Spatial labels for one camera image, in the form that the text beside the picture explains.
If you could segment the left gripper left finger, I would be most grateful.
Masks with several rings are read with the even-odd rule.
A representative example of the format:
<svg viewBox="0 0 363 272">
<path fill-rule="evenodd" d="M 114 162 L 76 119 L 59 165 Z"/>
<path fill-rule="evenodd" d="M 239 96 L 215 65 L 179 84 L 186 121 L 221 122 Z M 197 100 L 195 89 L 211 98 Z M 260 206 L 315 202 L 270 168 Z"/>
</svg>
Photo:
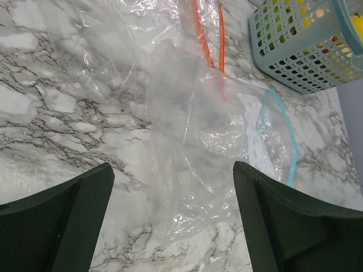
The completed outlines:
<svg viewBox="0 0 363 272">
<path fill-rule="evenodd" d="M 88 271 L 114 180 L 103 163 L 1 205 L 1 271 Z"/>
</svg>

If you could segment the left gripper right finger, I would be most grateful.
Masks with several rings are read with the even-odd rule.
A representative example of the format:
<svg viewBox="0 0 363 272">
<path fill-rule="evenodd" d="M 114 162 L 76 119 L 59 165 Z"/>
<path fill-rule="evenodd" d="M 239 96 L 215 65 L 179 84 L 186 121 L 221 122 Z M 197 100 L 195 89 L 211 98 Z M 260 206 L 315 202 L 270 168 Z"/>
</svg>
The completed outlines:
<svg viewBox="0 0 363 272">
<path fill-rule="evenodd" d="M 253 271 L 362 271 L 362 211 L 282 184 L 244 162 L 233 168 Z"/>
</svg>

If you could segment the clear bag blue zipper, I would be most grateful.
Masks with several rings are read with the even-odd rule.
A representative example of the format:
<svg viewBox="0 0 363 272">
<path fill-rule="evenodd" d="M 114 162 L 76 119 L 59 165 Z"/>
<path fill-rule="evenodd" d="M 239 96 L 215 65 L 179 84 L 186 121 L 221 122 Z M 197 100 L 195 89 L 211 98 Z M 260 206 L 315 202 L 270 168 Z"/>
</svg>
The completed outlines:
<svg viewBox="0 0 363 272">
<path fill-rule="evenodd" d="M 150 58 L 151 224 L 165 248 L 237 219 L 235 162 L 291 185 L 297 143 L 274 90 L 229 77 L 170 40 Z"/>
</svg>

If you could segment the clear bag red zipper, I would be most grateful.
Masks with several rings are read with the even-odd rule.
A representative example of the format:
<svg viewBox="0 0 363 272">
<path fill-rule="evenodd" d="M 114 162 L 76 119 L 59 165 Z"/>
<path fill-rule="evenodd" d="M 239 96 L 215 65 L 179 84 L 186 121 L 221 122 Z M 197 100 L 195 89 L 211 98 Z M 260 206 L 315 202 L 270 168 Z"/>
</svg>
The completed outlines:
<svg viewBox="0 0 363 272">
<path fill-rule="evenodd" d="M 64 89 L 125 110 L 145 102 L 151 53 L 163 40 L 225 66 L 220 1 L 38 1 Z"/>
</svg>

